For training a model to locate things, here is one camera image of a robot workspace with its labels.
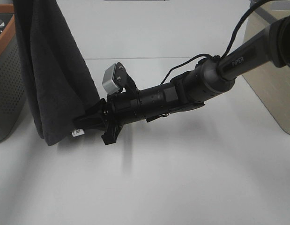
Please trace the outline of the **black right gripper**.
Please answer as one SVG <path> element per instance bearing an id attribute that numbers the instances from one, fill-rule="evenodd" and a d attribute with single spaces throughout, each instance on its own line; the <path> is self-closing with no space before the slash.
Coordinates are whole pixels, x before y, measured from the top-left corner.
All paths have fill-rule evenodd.
<path id="1" fill-rule="evenodd" d="M 123 125 L 141 121 L 145 116 L 141 110 L 141 94 L 144 90 L 137 90 L 136 93 L 128 91 L 107 95 L 107 104 L 119 124 L 106 125 L 106 100 L 100 99 L 94 106 L 87 109 L 83 116 L 73 120 L 77 129 L 105 130 L 101 138 L 105 145 L 114 144 L 123 128 Z"/>

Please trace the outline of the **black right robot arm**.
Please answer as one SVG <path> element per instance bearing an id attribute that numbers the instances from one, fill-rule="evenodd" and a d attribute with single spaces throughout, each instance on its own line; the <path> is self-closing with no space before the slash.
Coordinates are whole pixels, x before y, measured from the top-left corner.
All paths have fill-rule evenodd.
<path id="1" fill-rule="evenodd" d="M 140 90 L 121 63 L 104 73 L 107 97 L 74 120 L 78 129 L 102 130 L 102 140 L 116 142 L 125 124 L 151 122 L 169 114 L 194 110 L 229 91 L 235 79 L 266 62 L 290 68 L 290 15 L 268 25 L 222 60 L 200 60 L 195 69 L 148 89 Z"/>

